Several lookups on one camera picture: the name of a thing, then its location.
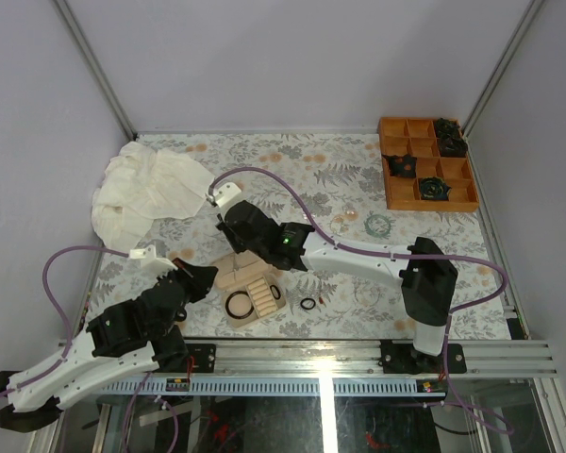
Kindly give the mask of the black bangle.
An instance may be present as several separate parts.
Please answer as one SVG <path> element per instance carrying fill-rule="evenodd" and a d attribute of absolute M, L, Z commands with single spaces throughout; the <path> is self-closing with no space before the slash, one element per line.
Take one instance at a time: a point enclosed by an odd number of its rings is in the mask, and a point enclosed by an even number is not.
<path fill-rule="evenodd" d="M 248 292 L 236 291 L 229 295 L 225 301 L 225 312 L 231 319 L 248 318 L 254 312 Z"/>

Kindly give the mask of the beige jewelry box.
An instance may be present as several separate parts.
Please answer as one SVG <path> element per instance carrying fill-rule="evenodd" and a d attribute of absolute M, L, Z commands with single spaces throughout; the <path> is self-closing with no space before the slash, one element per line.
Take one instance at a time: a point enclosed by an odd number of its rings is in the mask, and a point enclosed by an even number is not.
<path fill-rule="evenodd" d="M 250 327 L 281 314 L 287 307 L 274 267 L 250 251 L 231 253 L 213 262 L 218 268 L 214 287 L 221 297 L 225 319 L 234 329 Z M 236 291 L 248 292 L 254 312 L 246 319 L 231 319 L 225 312 L 225 301 Z"/>

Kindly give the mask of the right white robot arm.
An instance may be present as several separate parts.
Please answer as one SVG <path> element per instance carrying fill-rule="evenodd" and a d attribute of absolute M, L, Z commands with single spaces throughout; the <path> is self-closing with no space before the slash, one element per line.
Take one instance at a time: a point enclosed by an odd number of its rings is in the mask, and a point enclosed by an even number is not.
<path fill-rule="evenodd" d="M 250 251 L 283 271 L 335 272 L 398 288 L 406 313 L 415 322 L 413 365 L 428 373 L 443 364 L 458 270 L 433 241 L 419 237 L 408 246 L 341 243 L 321 236 L 312 225 L 279 224 L 246 200 L 215 205 L 217 228 L 237 253 Z"/>

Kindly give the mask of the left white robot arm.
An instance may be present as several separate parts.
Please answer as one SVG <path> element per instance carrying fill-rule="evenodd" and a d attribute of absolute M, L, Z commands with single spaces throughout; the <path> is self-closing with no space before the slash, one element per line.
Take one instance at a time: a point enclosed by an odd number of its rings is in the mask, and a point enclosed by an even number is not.
<path fill-rule="evenodd" d="M 186 307 L 204 299 L 215 266 L 174 260 L 170 271 L 138 297 L 110 305 L 63 348 L 22 372 L 0 372 L 0 428 L 20 433 L 44 428 L 84 397 L 140 373 L 177 372 L 188 362 L 178 327 Z"/>

